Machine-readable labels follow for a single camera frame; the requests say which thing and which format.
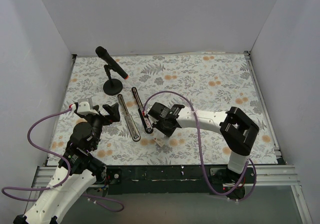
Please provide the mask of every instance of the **white backdrop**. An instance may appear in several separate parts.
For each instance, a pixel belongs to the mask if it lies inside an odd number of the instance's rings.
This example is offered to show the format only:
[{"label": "white backdrop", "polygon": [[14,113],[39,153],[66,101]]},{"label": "white backdrop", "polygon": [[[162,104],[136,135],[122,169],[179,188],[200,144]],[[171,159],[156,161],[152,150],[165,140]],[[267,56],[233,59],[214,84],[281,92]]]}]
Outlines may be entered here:
[{"label": "white backdrop", "polygon": [[96,55],[251,50],[276,0],[42,0],[68,49]]},{"label": "white backdrop", "polygon": [[[71,55],[41,0],[0,0],[0,26],[0,189],[31,187],[46,155],[27,142],[26,133],[60,109]],[[48,148],[54,122],[35,128],[36,144]],[[25,207],[0,193],[0,223],[12,223]]]},{"label": "white backdrop", "polygon": [[277,0],[252,50],[278,142],[320,223],[320,0]]}]

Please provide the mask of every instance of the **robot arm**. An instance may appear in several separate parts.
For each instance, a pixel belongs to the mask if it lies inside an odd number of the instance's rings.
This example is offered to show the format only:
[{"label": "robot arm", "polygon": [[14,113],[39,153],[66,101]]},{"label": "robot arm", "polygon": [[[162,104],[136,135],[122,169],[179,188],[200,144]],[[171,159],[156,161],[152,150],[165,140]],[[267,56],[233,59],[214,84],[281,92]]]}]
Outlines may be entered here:
[{"label": "robot arm", "polygon": [[[196,128],[193,111],[184,105],[171,109],[156,102],[148,111],[155,119],[153,127],[170,137],[176,128]],[[231,149],[228,170],[241,174],[259,132],[259,127],[240,109],[227,112],[196,111],[199,127],[221,134]]]},{"label": "robot arm", "polygon": [[[91,98],[81,99],[71,107],[75,114],[87,122],[74,127],[63,154],[71,166],[70,176],[61,186],[45,190],[29,211],[16,217],[14,224],[61,223],[64,215],[87,188],[105,180],[107,167],[90,152],[98,148],[102,127],[120,121],[119,105],[103,105],[109,113],[105,116],[100,114],[99,106],[93,106]],[[66,163],[60,160],[47,187],[60,183],[68,174],[67,170]]]}]

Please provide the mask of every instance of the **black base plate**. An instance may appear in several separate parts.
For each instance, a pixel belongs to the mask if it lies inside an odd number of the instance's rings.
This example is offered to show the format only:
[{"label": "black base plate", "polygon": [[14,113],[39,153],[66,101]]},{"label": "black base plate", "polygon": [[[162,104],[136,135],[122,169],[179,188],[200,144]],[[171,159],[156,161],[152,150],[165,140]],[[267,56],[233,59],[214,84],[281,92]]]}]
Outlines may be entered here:
[{"label": "black base plate", "polygon": [[120,80],[112,79],[112,82],[113,86],[111,86],[110,80],[107,80],[103,86],[103,91],[107,95],[111,96],[119,94],[123,88],[122,82]]},{"label": "black base plate", "polygon": [[[213,188],[223,192],[221,178],[215,178],[223,173],[227,165],[205,165],[206,173]],[[253,169],[247,168],[245,182],[253,183]],[[203,178],[199,165],[141,165],[141,166],[109,166],[110,176],[108,194],[132,193],[208,193],[208,186]]]}]

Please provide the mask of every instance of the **floral pattern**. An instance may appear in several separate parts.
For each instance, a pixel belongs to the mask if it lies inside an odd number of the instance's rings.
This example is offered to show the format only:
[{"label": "floral pattern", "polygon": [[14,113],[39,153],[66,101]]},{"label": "floral pattern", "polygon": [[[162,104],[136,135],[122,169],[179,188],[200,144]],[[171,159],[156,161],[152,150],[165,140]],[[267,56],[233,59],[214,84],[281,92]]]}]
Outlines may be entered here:
[{"label": "floral pattern", "polygon": [[[186,96],[196,109],[226,111],[240,107],[260,127],[251,157],[255,163],[276,163],[274,145],[266,126],[262,105],[257,97],[253,80],[244,55],[168,55],[116,57],[115,60],[128,73],[127,80],[112,72],[113,78],[123,83],[121,94],[141,134],[140,142],[133,142],[120,107],[121,121],[103,128],[95,157],[108,165],[166,165],[199,164],[197,132],[195,129],[177,129],[171,138],[165,138],[160,147],[153,140],[159,132],[144,132],[137,103],[131,92],[135,86],[145,101],[161,90],[173,90]],[[78,57],[67,88],[63,110],[78,99],[91,97],[93,104],[116,103],[116,96],[103,92],[107,80],[103,60],[96,57]],[[161,102],[168,107],[187,103],[178,96],[162,94],[149,102]],[[63,154],[76,123],[84,121],[69,112],[59,117],[51,150]],[[202,131],[202,150],[205,164],[228,163],[230,149],[221,135]],[[48,157],[48,165],[57,165],[58,158]]]}]

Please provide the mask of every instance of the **microphone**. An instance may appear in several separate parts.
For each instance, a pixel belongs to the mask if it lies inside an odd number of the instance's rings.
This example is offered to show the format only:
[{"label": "microphone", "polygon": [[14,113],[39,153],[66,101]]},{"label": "microphone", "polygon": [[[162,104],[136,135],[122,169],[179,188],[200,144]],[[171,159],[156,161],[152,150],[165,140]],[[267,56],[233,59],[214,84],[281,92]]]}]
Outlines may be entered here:
[{"label": "microphone", "polygon": [[107,50],[101,46],[95,49],[95,53],[98,55],[99,58],[106,61],[110,68],[117,72],[122,78],[125,80],[129,78],[129,75],[118,65],[118,63],[109,55]]}]

